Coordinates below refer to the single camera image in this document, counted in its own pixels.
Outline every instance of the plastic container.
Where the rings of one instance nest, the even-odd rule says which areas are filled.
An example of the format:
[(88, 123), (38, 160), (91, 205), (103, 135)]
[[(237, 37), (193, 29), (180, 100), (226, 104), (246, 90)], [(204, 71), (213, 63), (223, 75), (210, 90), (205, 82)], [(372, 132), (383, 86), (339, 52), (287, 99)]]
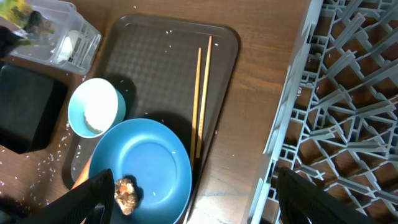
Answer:
[(11, 55), (85, 75), (91, 67), (101, 34), (69, 2), (30, 0), (33, 10), (53, 22), (46, 44), (26, 45)]

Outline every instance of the plastic tray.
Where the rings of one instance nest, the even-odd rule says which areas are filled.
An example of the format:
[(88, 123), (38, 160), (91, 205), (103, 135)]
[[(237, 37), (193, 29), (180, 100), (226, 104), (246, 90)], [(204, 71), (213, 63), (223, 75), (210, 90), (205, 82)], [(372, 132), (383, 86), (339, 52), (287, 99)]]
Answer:
[[(101, 59), (103, 67), (98, 69), (98, 76), (109, 80), (126, 100), (126, 119), (150, 118), (164, 123), (189, 151), (198, 48), (202, 48), (205, 58), (209, 35), (213, 36), (213, 47), (203, 154), (200, 161), (195, 161), (198, 172), (194, 173), (193, 196), (238, 54), (237, 33), (226, 27), (163, 17), (124, 16), (108, 37)], [(202, 87), (205, 62), (201, 66)], [(72, 139), (62, 172), (67, 187), (77, 180), (99, 140)]]

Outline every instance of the wooden chopstick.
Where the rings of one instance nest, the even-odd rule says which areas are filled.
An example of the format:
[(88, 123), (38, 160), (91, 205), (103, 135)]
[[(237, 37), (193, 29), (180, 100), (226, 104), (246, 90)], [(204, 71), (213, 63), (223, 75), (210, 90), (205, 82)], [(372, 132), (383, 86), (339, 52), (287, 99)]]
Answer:
[(203, 91), (202, 91), (202, 94), (201, 94), (199, 130), (198, 130), (198, 145), (197, 145), (197, 158), (200, 158), (201, 142), (202, 142), (202, 139), (203, 139), (203, 123), (205, 122), (207, 86), (208, 86), (208, 82), (209, 82), (209, 72), (210, 72), (211, 41), (212, 41), (212, 37), (210, 36), (209, 37), (209, 46), (207, 48), (205, 79), (203, 81)]
[(193, 161), (195, 160), (195, 146), (197, 138), (198, 125), (198, 105), (200, 91), (200, 67), (201, 67), (201, 48), (198, 52), (197, 79), (195, 80), (195, 96), (193, 97), (193, 115), (192, 115), (192, 135), (191, 135), (191, 151), (189, 158), (191, 160), (191, 168), (193, 169)]

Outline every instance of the blue bowl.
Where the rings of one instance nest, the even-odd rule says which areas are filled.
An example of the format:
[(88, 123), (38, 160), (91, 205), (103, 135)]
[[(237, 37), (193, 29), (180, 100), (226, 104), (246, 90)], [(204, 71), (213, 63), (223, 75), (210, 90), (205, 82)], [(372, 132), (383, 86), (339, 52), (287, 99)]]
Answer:
[(110, 129), (99, 141), (89, 177), (111, 169), (114, 181), (128, 177), (140, 202), (129, 216), (115, 203), (111, 223), (176, 223), (191, 194), (187, 151), (166, 126), (150, 119), (131, 119)]

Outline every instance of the dish rack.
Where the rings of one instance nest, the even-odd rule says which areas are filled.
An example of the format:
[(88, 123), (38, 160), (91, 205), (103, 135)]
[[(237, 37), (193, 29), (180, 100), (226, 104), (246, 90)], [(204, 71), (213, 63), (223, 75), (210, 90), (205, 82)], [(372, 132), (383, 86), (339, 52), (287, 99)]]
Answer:
[(279, 168), (289, 167), (357, 211), (392, 223), (398, 1), (309, 0), (306, 10), (244, 220), (280, 222), (276, 180)]

